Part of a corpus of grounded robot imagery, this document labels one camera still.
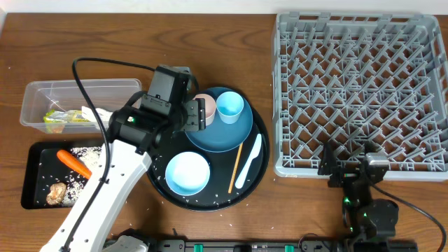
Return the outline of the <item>white rice pile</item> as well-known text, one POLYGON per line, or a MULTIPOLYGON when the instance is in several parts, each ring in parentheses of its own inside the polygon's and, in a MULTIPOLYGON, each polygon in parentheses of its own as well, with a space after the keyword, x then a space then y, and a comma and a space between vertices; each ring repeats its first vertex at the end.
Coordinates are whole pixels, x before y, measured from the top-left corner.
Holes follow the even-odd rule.
MULTIPOLYGON (((97 167, 97 162, 101 153, 100 147, 78 147, 71 148, 67 154, 63 156, 72 156, 81 164, 86 166, 91 172, 97 167)), ((66 193, 62 200, 63 207, 72 207, 78 199, 80 193, 83 191, 88 179, 83 175, 69 168, 69 173, 65 176, 66 193)))

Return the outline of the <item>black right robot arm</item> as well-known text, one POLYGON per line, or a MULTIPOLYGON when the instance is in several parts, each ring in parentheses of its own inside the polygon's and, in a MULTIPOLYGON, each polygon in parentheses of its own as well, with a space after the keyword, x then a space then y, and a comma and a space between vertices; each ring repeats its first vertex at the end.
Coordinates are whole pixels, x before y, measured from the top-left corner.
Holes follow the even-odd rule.
POLYGON ((374 199, 370 190, 383 180, 388 165, 384 154, 367 152, 355 166, 339 167, 330 144, 323 145, 318 175, 328 175, 328 186, 343 190, 343 222, 351 229, 350 236, 344 238, 348 251, 360 249, 362 243, 378 247, 396 234, 398 205, 388 199, 374 199))

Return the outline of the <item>pink plastic cup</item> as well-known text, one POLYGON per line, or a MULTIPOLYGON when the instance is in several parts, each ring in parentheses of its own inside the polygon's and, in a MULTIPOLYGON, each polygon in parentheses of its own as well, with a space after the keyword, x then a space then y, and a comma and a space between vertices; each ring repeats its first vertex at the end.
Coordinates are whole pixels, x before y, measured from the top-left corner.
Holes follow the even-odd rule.
POLYGON ((197 94, 195 96, 196 98, 203 98, 205 100, 205 123, 206 126, 208 127, 215 118, 215 112, 216 112, 216 101, 215 99, 208 95, 208 94, 197 94))

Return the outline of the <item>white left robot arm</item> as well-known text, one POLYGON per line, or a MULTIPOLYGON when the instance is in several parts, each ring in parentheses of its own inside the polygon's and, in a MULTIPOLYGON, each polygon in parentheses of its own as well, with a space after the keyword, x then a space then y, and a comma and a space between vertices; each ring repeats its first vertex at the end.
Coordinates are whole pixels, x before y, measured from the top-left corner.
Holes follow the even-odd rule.
POLYGON ((42 251, 101 251, 161 142, 174 133, 205 129, 204 100, 189 93, 199 87, 190 69, 159 65, 153 71, 149 91, 134 93, 113 112, 97 170, 42 251))

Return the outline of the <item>dark blue round plate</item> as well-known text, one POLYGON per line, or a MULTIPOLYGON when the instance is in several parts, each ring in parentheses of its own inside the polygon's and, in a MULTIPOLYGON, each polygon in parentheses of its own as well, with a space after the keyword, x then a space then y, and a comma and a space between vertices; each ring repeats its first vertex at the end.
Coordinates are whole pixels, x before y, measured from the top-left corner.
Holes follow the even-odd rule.
POLYGON ((226 124, 221 120, 218 112, 213 122, 204 130, 186 132, 188 139, 204 151, 220 153, 238 147, 246 140, 253 126, 253 113, 249 103, 242 98, 244 107, 238 120, 233 124, 226 124))

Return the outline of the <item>light blue plastic cup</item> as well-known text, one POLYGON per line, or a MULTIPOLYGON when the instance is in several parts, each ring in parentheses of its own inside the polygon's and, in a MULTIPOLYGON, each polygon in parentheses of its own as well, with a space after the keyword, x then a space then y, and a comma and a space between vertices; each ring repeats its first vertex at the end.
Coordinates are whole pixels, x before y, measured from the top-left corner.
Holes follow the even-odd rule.
POLYGON ((226 124, 233 124, 244 109, 244 100, 240 94, 227 91, 217 98, 216 106, 220 119, 226 124))

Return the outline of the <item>light blue bowl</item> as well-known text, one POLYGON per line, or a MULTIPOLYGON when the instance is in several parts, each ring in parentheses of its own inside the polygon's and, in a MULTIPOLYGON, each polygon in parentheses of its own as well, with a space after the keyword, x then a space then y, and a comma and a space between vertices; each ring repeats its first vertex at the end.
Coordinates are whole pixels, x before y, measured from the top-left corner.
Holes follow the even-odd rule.
POLYGON ((192 196, 201 192, 211 175, 207 160, 196 152, 175 155, 165 169, 165 181, 169 189, 180 196, 192 196))

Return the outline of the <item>yellow green wrapper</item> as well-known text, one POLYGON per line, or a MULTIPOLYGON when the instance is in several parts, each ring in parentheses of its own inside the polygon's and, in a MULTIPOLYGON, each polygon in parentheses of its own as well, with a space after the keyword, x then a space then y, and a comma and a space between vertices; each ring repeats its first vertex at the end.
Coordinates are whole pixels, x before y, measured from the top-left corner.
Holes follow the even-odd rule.
POLYGON ((47 133, 60 134, 63 133, 66 124, 69 123, 86 123, 88 120, 83 117, 82 111, 56 111, 52 109, 43 117, 45 129, 47 133))

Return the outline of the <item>brown walnut-like food scrap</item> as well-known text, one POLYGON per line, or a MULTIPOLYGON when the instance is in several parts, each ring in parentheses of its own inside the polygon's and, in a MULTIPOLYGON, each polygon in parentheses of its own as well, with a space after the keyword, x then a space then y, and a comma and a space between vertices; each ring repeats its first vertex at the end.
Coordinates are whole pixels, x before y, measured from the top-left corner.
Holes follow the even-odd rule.
POLYGON ((65 183, 55 183, 50 186, 50 192, 46 196, 49 205, 61 204, 67 191, 65 183))

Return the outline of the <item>white napkin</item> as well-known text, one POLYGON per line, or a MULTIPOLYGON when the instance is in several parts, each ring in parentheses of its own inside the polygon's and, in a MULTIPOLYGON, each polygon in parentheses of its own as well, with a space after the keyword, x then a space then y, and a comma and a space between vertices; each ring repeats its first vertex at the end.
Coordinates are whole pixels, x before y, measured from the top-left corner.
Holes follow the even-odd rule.
MULTIPOLYGON (((108 122, 110 117, 112 116, 112 112, 104 110, 102 108, 96 108, 96 112, 99 115, 99 117, 101 118, 102 122, 108 122)), ((82 116, 84 117, 84 119, 86 119, 90 122, 97 121, 91 108, 83 106, 81 108, 81 113, 82 113, 82 116)))

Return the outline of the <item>orange carrot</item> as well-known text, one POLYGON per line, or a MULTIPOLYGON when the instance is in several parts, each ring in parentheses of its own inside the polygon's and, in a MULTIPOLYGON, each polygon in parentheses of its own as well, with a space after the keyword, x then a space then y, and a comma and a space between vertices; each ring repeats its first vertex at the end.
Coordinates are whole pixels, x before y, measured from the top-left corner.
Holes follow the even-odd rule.
POLYGON ((66 150, 59 150, 57 152, 57 158, 65 164, 68 168, 74 170, 78 174, 90 179, 92 172, 78 159, 66 150))

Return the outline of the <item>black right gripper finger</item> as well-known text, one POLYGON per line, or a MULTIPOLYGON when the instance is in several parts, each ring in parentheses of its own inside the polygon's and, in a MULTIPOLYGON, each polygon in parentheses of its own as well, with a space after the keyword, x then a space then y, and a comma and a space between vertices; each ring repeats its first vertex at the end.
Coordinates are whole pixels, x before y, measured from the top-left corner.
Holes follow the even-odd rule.
POLYGON ((373 141, 365 141, 364 142, 364 152, 365 155, 378 153, 380 151, 380 147, 376 146, 376 143, 373 141))
POLYGON ((323 157, 318 168, 318 175, 331 175, 335 170, 335 156, 329 143, 323 145, 323 157))

